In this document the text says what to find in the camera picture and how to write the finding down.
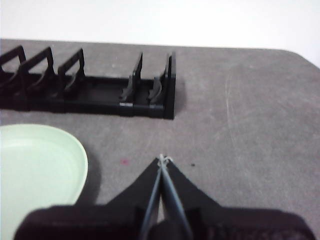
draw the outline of pink spot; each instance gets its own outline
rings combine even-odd
[[[127,158],[122,158],[121,160],[120,160],[120,163],[122,164],[122,165],[125,165],[125,166],[128,166],[129,165],[129,159],[127,159]]]

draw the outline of scratch mark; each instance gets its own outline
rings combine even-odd
[[[231,78],[232,78],[232,76],[230,74],[228,74],[228,76],[225,79],[225,104],[226,104],[226,117],[227,117],[227,123],[228,123],[228,127],[229,127],[231,142],[232,142],[232,146],[233,146],[234,150],[236,151],[235,139],[232,134],[232,122],[230,119],[230,109],[229,109],[229,96],[231,94],[231,88],[230,88],[230,86],[228,86],[228,83]]]

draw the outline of gray countertop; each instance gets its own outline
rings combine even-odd
[[[1,110],[1,125],[46,124],[80,140],[89,160],[80,202],[107,203],[163,153],[221,205],[297,213],[320,239],[320,70],[301,56],[7,39],[1,53],[19,44],[27,58],[51,46],[56,72],[82,47],[87,75],[114,77],[128,77],[143,51],[141,75],[153,78],[176,52],[174,120]]]

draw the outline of dish rack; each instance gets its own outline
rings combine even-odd
[[[17,71],[4,71],[2,66],[16,57],[20,61]],[[47,60],[43,73],[29,72],[43,60]],[[77,62],[78,71],[67,75],[66,72]],[[21,45],[1,55],[0,108],[174,119],[174,52],[168,56],[163,74],[154,79],[141,78],[142,53],[128,78],[86,75],[82,48],[59,66],[57,74],[53,64],[50,47],[28,60]]]

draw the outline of white wall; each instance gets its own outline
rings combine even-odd
[[[1,38],[274,48],[320,67],[320,0],[1,0]]]

